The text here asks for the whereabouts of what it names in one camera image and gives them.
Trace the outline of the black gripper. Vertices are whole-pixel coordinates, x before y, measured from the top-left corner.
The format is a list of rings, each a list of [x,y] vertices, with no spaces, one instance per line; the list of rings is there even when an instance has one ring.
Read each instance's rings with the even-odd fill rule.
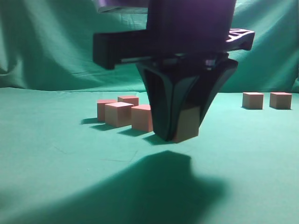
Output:
[[[166,59],[174,55],[215,54],[250,50],[255,32],[232,28],[234,0],[150,0],[145,29],[93,35],[93,62],[106,70],[121,63]],[[199,107],[199,124],[238,62],[219,54],[199,78],[151,61],[137,64],[151,107],[154,133],[173,141],[181,110]]]

